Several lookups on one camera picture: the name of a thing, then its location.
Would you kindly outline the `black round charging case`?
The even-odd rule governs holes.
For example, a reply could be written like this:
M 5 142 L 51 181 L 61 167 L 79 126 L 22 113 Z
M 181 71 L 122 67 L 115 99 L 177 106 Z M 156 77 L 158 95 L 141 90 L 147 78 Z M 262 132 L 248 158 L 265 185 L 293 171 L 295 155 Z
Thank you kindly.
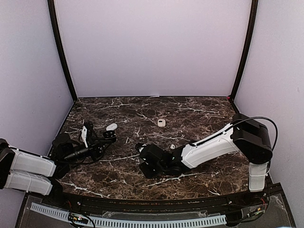
M 103 133 L 103 137 L 106 140 L 114 140 L 116 138 L 116 133 L 113 130 L 108 130 Z

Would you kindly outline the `beige gold-rimmed charging case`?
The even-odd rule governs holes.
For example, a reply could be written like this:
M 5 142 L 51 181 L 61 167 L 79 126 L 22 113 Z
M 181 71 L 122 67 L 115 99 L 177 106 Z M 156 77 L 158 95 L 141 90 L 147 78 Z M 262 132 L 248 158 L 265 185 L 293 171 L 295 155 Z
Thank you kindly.
M 166 126 L 166 120 L 165 119 L 158 119 L 157 125 L 159 127 L 165 127 Z

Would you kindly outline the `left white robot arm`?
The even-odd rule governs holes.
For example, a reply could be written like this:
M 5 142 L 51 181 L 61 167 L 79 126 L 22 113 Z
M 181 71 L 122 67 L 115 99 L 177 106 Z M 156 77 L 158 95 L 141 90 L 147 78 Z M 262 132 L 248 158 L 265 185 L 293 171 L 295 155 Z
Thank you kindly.
M 0 187 L 48 195 L 57 207 L 67 203 L 67 196 L 57 188 L 72 167 L 90 165 L 104 156 L 107 148 L 116 142 L 118 125 L 106 127 L 101 137 L 92 122 L 85 122 L 75 141 L 68 133 L 60 133 L 52 142 L 52 153 L 46 157 L 11 146 L 0 140 Z

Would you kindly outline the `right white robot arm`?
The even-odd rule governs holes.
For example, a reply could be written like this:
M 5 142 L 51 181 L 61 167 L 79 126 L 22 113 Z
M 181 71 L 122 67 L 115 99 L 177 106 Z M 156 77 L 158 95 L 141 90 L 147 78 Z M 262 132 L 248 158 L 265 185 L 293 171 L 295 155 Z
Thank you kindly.
M 155 144 L 137 143 L 142 163 L 140 170 L 148 179 L 159 175 L 181 176 L 199 165 L 230 152 L 241 152 L 249 161 L 248 189 L 242 196 L 247 206 L 261 198 L 276 142 L 270 141 L 268 128 L 260 120 L 267 117 L 235 114 L 232 122 L 216 133 L 168 152 Z

